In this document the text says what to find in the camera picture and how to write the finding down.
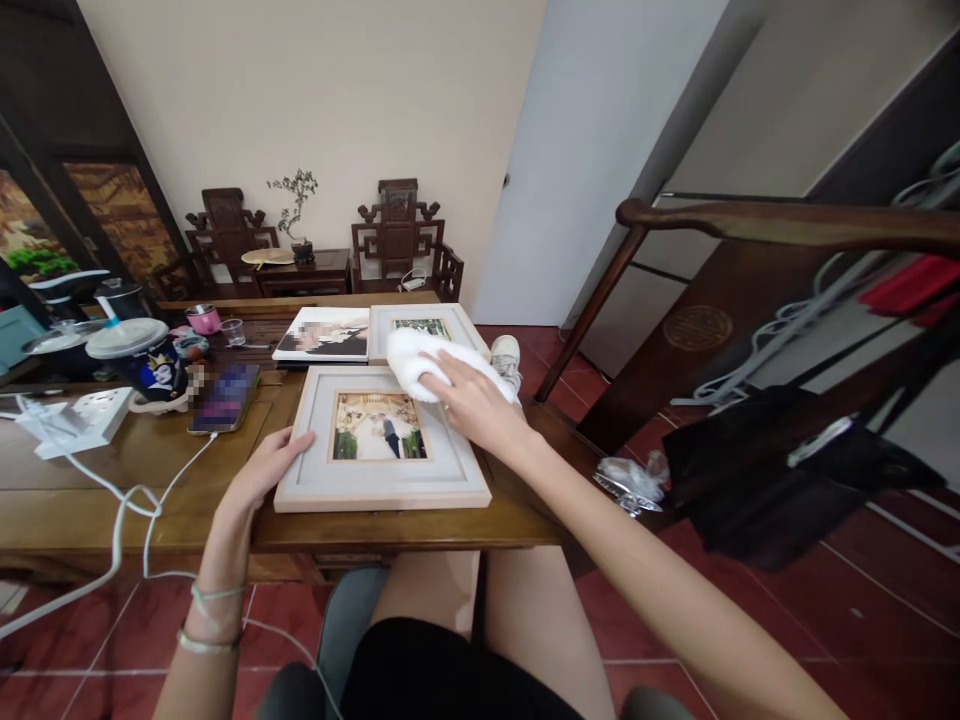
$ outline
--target black bag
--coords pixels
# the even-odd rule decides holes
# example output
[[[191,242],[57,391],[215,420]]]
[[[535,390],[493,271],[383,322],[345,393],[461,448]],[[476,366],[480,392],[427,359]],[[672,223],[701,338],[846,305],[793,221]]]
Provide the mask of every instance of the black bag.
[[[672,499],[689,515],[705,550],[761,570],[780,570],[877,493],[945,484],[939,473],[882,435],[940,368],[955,359],[960,347],[960,303],[926,331],[904,372],[855,419],[841,418],[813,445],[805,444],[789,456],[757,462],[722,485],[720,479],[724,458],[732,448],[765,432],[774,418],[812,394],[802,385],[956,290],[952,286],[938,293],[910,315],[887,324],[790,383],[769,387],[664,437],[673,481]],[[893,406],[879,429],[868,429],[891,400]]]

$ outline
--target red cloth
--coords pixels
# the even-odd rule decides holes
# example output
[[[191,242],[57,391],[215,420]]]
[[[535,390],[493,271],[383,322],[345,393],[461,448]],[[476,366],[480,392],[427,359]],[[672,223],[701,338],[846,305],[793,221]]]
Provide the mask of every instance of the red cloth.
[[[864,305],[869,305],[870,311],[875,315],[900,317],[958,279],[960,262],[939,255],[927,255],[889,280],[868,290],[859,299]],[[915,317],[912,322],[920,327],[929,327],[956,301],[956,297],[941,300]]]

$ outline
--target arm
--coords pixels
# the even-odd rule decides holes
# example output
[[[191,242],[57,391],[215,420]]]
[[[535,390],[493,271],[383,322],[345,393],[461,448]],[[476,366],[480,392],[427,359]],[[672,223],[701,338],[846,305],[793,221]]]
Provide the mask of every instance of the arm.
[[[759,625],[570,467],[483,375],[446,353],[420,382],[457,429],[522,477],[651,630],[735,717],[846,717]]]
[[[201,593],[208,595],[246,585],[254,512],[263,503],[267,491],[280,482],[294,458],[313,442],[313,432],[291,442],[292,431],[293,428],[286,428],[268,435],[224,493],[214,513],[200,562],[196,587]],[[194,600],[183,625],[184,634],[209,645],[235,643],[240,637],[243,600],[242,592],[205,600],[204,606],[212,621],[204,617]],[[238,649],[206,655],[178,646],[153,714],[155,720],[229,719],[233,712],[238,659]]]

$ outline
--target black shorts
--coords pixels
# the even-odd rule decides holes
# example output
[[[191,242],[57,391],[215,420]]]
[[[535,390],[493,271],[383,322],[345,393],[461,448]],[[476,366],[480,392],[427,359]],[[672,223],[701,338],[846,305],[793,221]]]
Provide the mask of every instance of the black shorts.
[[[347,720],[581,720],[553,690],[509,660],[410,618],[390,618],[367,630],[340,710]]]

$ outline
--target phone screen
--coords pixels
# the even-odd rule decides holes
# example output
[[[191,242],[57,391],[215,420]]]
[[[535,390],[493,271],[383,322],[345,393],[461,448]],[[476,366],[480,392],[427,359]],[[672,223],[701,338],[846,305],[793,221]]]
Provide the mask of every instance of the phone screen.
[[[256,365],[228,365],[190,424],[192,433],[230,432],[240,427],[260,381]]]

